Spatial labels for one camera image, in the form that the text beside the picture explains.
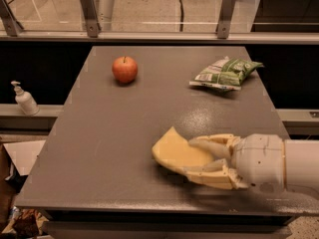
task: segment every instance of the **floor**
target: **floor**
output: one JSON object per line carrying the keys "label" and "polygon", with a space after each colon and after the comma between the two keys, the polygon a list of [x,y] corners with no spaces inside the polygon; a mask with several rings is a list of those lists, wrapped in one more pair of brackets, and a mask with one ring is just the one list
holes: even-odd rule
{"label": "floor", "polygon": [[[222,0],[116,0],[115,32],[214,32]],[[230,32],[249,32],[260,0],[237,0]],[[7,0],[30,31],[84,31],[79,0]],[[319,239],[319,217],[289,225],[289,239]]]}

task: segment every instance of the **soap dispenser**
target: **soap dispenser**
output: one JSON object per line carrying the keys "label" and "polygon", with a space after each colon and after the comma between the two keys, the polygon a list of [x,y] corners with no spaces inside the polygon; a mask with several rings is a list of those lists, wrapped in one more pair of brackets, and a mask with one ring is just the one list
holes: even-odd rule
{"label": "soap dispenser", "polygon": [[14,91],[16,92],[16,102],[22,109],[23,113],[27,116],[32,116],[39,111],[39,107],[30,93],[25,92],[19,86],[20,83],[12,81],[11,84],[14,86]]}

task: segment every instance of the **snack wrapper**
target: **snack wrapper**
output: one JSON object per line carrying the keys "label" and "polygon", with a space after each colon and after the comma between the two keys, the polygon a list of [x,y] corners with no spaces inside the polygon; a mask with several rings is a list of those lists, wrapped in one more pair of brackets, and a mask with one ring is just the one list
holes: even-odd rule
{"label": "snack wrapper", "polygon": [[240,91],[242,82],[259,67],[262,63],[225,57],[203,69],[189,84],[223,92]]}

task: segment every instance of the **chip bag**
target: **chip bag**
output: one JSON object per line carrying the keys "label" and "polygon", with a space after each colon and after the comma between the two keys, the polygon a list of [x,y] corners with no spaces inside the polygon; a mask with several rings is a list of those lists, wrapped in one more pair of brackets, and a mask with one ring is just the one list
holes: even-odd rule
{"label": "chip bag", "polygon": [[216,61],[203,69],[192,81],[191,86],[205,86],[219,91],[240,91],[242,82],[262,63],[241,59]]}

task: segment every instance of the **apple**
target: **apple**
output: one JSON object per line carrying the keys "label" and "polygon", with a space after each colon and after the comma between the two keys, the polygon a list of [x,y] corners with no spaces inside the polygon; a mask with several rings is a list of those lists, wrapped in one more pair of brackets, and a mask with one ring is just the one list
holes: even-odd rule
{"label": "apple", "polygon": [[132,82],[138,74],[138,64],[131,57],[119,57],[113,61],[112,72],[122,84]]}

